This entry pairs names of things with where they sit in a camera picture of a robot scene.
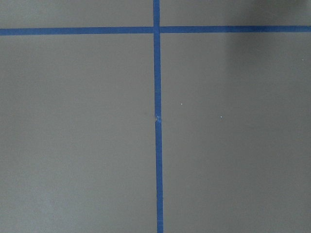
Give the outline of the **blue horizontal tape line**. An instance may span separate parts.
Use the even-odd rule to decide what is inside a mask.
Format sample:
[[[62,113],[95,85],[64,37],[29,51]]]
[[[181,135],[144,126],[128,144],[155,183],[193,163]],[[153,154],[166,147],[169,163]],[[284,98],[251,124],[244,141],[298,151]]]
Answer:
[[[1,36],[78,35],[78,34],[154,34],[154,33],[309,33],[310,26],[160,26],[154,27],[69,27],[1,29]]]

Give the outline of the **blue vertical tape line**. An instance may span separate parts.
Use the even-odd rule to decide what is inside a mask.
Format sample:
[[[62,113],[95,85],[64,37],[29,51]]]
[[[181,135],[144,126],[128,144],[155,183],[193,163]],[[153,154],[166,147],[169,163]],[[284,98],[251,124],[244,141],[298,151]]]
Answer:
[[[156,164],[156,225],[157,232],[164,232],[163,218],[163,164],[162,164],[162,117],[161,117],[161,47],[160,1],[153,1],[154,38],[154,104],[155,104],[155,164]]]

